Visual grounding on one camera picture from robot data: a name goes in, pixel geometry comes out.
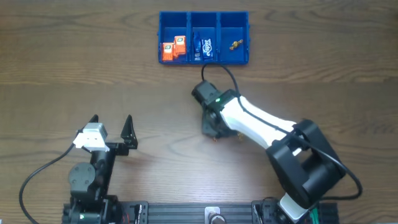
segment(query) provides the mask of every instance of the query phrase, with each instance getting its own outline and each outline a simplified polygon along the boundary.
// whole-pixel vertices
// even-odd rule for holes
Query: wooden surface
[[[99,115],[110,140],[128,114],[139,149],[117,158],[109,193],[149,202],[250,202],[281,197],[250,140],[201,135],[190,96],[199,67],[157,61],[159,11],[248,10],[251,55],[231,67],[244,96],[278,117],[310,118],[361,179],[340,202],[341,223],[398,221],[398,4],[373,1],[0,1],[0,219],[28,223],[24,179],[59,156]],[[209,68],[220,89],[224,71]],[[34,177],[24,200],[40,223],[60,223],[73,150]],[[351,194],[344,178],[328,194]]]

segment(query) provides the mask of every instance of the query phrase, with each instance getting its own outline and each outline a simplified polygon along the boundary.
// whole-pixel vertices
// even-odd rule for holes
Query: wood grain
[[[341,223],[398,222],[398,4],[396,1],[0,1],[0,219],[28,223],[24,179],[60,155],[99,114],[109,139],[128,114],[139,149],[117,158],[109,193],[149,202],[250,202],[283,194],[264,150],[248,139],[201,135],[190,96],[197,66],[157,62],[159,11],[247,10],[251,55],[231,67],[258,107],[320,125],[364,195],[339,202]],[[218,68],[206,77],[231,81]],[[40,223],[59,223],[70,155],[29,182]],[[344,178],[328,195],[349,194]]]

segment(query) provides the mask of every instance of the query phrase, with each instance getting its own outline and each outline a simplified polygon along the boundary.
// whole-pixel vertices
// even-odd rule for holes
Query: blue wrapper
[[[213,59],[213,46],[211,46],[211,38],[201,40],[201,51],[204,60]]]
[[[193,47],[195,49],[195,60],[201,60],[200,58],[200,36],[198,32],[193,33]]]

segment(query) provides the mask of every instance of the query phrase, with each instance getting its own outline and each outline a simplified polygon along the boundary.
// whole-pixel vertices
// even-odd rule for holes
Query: cable
[[[24,189],[26,184],[31,180],[31,178],[33,178],[36,174],[38,174],[40,171],[44,170],[45,168],[51,166],[52,164],[56,163],[57,161],[59,161],[60,159],[64,158],[74,147],[74,143],[72,143],[69,148],[61,155],[58,156],[56,159],[48,162],[46,165],[38,168],[37,170],[35,170],[35,172],[33,172],[31,175],[29,175],[26,180],[24,181],[24,183],[21,186],[21,189],[19,190],[19,205],[21,206],[22,211],[24,212],[25,216],[33,223],[33,224],[39,224],[36,220],[34,220],[34,218],[29,214],[29,212],[27,212],[25,205],[24,205],[24,199],[22,198],[22,195],[24,193]]]
[[[304,140],[304,139],[302,139],[302,138],[300,138],[300,137],[298,137],[298,136],[296,136],[296,135],[294,135],[294,134],[292,134],[292,133],[290,133],[290,132],[288,132],[288,131],[286,131],[286,130],[284,130],[284,129],[282,129],[282,128],[280,128],[280,127],[274,125],[274,124],[271,124],[271,123],[268,122],[268,121],[264,121],[262,118],[260,118],[260,117],[258,117],[258,116],[256,116],[256,115],[254,115],[254,114],[252,114],[250,111],[248,111],[248,110],[242,105],[241,98],[240,98],[241,94],[240,94],[240,92],[239,92],[238,84],[236,83],[236,79],[235,79],[234,75],[233,75],[233,74],[231,73],[231,71],[230,71],[228,68],[226,68],[224,65],[218,64],[218,63],[207,63],[207,64],[204,64],[204,66],[202,66],[202,68],[201,68],[201,79],[202,79],[202,80],[205,80],[205,76],[204,76],[203,72],[204,72],[204,70],[205,70],[205,67],[206,67],[207,65],[209,65],[209,64],[215,64],[215,65],[221,66],[221,67],[228,73],[228,75],[230,75],[230,77],[231,77],[231,79],[232,79],[232,81],[233,81],[233,83],[234,83],[235,92],[236,92],[236,94],[237,94],[237,96],[238,96],[238,97],[237,97],[238,103],[239,103],[239,105],[241,106],[242,110],[243,110],[245,113],[247,113],[248,115],[252,116],[253,118],[256,118],[257,120],[261,121],[262,123],[264,123],[264,124],[266,124],[266,125],[268,125],[268,126],[274,128],[274,129],[276,129],[276,130],[278,130],[278,131],[280,131],[280,132],[282,132],[282,133],[284,133],[284,134],[286,134],[286,135],[288,135],[288,136],[294,138],[296,141],[300,142],[300,143],[303,144],[304,146],[309,147],[309,148],[312,148],[312,149],[315,150],[317,153],[322,154],[323,156],[325,156],[326,158],[328,158],[329,160],[331,160],[332,163],[334,163],[336,166],[342,168],[342,169],[352,178],[352,180],[353,180],[353,181],[355,182],[355,184],[356,184],[356,187],[358,188],[358,192],[357,192],[356,194],[354,194],[354,195],[322,197],[320,200],[354,200],[354,199],[359,198],[359,197],[362,195],[363,187],[362,187],[361,182],[360,182],[359,179],[354,175],[354,173],[352,173],[344,164],[342,164],[341,162],[339,162],[339,161],[336,160],[335,158],[331,157],[329,154],[323,152],[323,151],[320,150],[319,148],[314,147],[313,145],[311,145],[311,144],[310,144],[309,142],[307,142],[306,140]]]

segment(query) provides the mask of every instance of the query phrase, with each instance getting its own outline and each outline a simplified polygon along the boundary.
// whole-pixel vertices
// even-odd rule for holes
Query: blue plastic bin
[[[212,41],[213,59],[194,60],[193,33],[201,39]],[[173,42],[176,35],[185,35],[187,54],[180,55],[173,62],[162,61],[162,43]],[[159,12],[159,63],[167,65],[204,64],[218,62],[225,65],[244,65],[249,62],[250,36],[249,14],[238,12]],[[234,41],[243,40],[236,49],[229,47]]]

